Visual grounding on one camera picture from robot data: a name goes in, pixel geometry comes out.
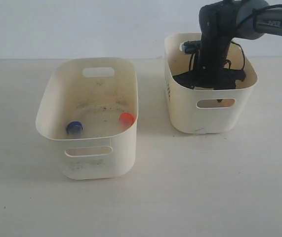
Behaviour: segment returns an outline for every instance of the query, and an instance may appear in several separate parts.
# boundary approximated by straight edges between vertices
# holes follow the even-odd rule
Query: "blue bottle cap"
[[[66,127],[66,131],[68,134],[80,134],[82,130],[82,124],[78,121],[70,122]]]

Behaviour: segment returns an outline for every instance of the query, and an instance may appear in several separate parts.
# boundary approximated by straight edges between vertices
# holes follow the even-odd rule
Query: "tabletop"
[[[0,237],[282,236],[282,57],[250,58],[258,84],[233,130],[170,123],[164,62],[132,60],[139,118],[133,168],[74,181],[35,119],[65,60],[0,60]]]

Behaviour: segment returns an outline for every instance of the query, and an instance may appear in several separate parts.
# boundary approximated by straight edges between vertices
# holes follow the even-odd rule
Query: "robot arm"
[[[264,34],[282,36],[282,4],[269,6],[265,0],[223,0],[202,7],[199,23],[202,36],[194,69],[189,72],[194,81],[191,84],[232,89],[237,78],[231,77],[228,82],[228,76],[233,74],[224,69],[232,39],[255,40]]]

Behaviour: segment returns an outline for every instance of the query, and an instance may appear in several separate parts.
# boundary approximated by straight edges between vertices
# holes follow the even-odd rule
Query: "white wall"
[[[0,0],[0,58],[161,57],[164,38],[200,32],[199,9],[216,1]],[[239,41],[248,56],[282,55],[282,37]]]

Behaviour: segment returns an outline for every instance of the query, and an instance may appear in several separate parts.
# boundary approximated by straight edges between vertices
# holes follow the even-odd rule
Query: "white plastic bin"
[[[237,81],[234,90],[188,89],[178,84],[173,76],[187,72],[191,55],[185,55],[180,45],[189,40],[200,40],[201,33],[184,33],[165,39],[166,98],[173,126],[188,134],[221,133],[231,130],[257,83],[257,74],[245,59],[246,78]],[[240,48],[231,44],[228,59],[232,69],[241,69],[243,56]]]
[[[134,122],[123,127],[120,114]],[[56,68],[44,92],[36,128],[57,158],[61,171],[75,180],[126,174],[136,156],[137,78],[132,63],[119,58],[83,58]],[[80,138],[66,126],[80,121]]]

